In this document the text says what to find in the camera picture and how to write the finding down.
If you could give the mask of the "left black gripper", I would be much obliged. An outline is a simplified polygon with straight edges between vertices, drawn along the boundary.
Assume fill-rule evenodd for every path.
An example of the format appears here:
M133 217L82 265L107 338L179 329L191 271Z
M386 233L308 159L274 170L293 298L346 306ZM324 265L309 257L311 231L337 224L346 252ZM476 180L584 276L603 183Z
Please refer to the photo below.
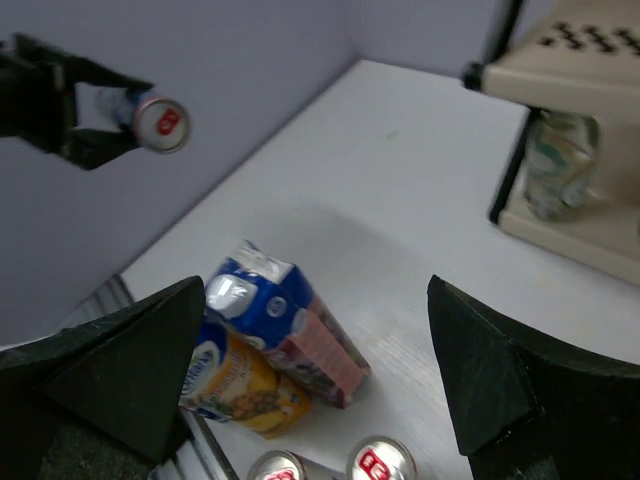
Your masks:
M91 171L140 147L130 131L75 129L75 85L149 90L154 84L16 33L1 46L1 136Z

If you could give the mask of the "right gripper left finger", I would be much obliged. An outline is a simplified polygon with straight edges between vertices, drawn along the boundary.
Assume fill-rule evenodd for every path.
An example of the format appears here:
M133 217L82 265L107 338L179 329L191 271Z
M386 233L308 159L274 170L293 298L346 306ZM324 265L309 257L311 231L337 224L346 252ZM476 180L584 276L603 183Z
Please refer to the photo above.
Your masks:
M185 278L1 352L4 479L145 479L192 437L179 397L204 313Z

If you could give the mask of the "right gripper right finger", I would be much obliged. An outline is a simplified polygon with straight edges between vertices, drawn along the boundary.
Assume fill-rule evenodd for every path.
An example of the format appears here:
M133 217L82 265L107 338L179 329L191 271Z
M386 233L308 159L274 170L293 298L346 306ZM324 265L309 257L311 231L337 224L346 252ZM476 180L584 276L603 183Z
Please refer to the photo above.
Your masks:
M542 333L430 279L459 453L476 479L636 479L639 367Z

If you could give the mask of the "energy drink can hidden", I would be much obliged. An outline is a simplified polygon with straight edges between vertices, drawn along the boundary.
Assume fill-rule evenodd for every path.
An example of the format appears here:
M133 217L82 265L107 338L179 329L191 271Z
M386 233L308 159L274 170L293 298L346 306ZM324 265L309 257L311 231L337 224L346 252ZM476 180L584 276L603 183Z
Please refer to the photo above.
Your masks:
M187 110L153 89L104 87L98 90L95 104L112 124L132 133L139 145L156 153L173 153L190 137Z

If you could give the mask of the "energy drink can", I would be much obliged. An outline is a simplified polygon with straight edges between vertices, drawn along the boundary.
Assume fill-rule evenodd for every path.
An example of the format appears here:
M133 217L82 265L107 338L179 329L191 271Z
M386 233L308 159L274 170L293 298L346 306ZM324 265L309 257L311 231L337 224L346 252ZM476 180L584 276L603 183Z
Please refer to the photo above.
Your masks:
M261 455L250 467L248 480L331 479L322 466L287 450L272 450Z
M351 450L345 467L348 480L417 480L418 470L408 448L396 439L372 435Z

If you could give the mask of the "clear bottle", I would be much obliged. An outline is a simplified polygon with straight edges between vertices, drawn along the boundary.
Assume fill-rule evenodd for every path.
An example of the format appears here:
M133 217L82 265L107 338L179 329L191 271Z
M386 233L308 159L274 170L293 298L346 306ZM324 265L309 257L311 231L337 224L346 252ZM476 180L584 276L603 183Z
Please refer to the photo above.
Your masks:
M598 162L600 127L591 116L542 111L529 130L524 197L543 221L566 218L585 205Z

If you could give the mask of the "beige three-tier shelf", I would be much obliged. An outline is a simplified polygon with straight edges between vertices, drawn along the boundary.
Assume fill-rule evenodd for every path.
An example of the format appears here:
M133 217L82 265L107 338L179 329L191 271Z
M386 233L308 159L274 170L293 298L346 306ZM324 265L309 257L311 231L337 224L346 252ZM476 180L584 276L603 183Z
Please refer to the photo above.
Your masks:
M503 232L639 280L639 5L558 1L521 38L504 1L465 88L527 108L489 212Z

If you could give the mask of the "blue carton yellow side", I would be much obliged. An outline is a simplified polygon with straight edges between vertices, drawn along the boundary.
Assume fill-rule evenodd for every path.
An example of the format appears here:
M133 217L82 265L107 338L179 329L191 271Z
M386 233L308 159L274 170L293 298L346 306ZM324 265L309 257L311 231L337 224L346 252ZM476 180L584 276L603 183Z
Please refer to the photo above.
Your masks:
M205 322L184 380L179 405L263 438L281 435L311 409L310 396L223 326Z

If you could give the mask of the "blue carton maroon side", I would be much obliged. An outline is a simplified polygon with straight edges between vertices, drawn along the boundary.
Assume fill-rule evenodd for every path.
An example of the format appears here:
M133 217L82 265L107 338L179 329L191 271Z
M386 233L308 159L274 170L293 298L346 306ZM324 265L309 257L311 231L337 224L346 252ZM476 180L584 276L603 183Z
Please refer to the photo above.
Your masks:
M303 271L249 241L206 283L205 312L336 408L351 404L371 372Z

